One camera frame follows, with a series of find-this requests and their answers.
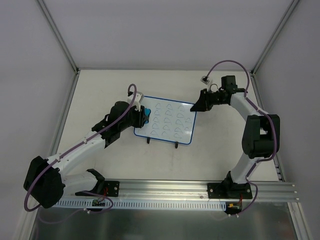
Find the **blue framed whiteboard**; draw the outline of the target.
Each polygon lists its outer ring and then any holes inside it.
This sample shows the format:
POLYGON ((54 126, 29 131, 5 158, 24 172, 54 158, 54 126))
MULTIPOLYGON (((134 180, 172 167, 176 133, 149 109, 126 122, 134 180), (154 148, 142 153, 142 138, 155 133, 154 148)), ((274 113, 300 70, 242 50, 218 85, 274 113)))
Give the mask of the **blue framed whiteboard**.
POLYGON ((134 129, 135 136, 191 144, 197 116, 196 112, 191 112, 192 103, 145 96, 142 105, 150 109, 149 121, 144 127, 134 129))

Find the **blue whiteboard eraser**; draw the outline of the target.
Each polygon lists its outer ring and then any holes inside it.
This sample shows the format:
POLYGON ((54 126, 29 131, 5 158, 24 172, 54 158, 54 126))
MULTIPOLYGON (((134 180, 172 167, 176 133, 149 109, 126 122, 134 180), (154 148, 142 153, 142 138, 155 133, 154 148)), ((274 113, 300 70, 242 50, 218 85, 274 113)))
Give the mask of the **blue whiteboard eraser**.
POLYGON ((144 123, 147 124, 149 122, 149 118, 151 115, 151 110, 149 108, 144 108, 144 123))

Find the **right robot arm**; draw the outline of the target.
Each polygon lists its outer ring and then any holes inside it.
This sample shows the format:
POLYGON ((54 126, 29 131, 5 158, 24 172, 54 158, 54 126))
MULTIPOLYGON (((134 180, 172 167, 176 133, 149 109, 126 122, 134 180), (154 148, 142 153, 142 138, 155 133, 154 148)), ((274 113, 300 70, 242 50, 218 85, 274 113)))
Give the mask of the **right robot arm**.
POLYGON ((256 167, 273 160, 280 148, 280 117, 269 114, 256 106, 245 88, 239 88, 233 75, 223 76, 221 86, 212 91, 208 76, 201 81, 206 88, 200 91, 199 99, 191 112, 207 112, 213 106, 229 105, 245 120, 241 140, 243 153, 236 164, 220 183, 208 183, 209 199, 252 199, 252 183, 249 177, 256 167))

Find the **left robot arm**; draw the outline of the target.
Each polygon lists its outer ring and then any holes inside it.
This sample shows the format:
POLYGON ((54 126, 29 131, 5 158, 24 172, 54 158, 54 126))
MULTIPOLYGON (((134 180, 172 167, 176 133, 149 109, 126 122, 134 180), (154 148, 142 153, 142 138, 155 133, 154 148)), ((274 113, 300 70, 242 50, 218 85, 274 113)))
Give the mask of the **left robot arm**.
POLYGON ((28 168, 23 188, 26 190, 24 208, 28 208, 29 197, 39 206, 48 209, 63 196, 105 195, 108 185, 97 170, 91 168, 81 174, 70 171, 91 154, 107 148, 118 140, 121 132, 133 127, 142 128, 149 121, 151 110, 141 106, 137 109, 125 101, 118 101, 110 112, 96 123, 88 134, 64 153, 56 153, 47 158, 35 157, 28 168))

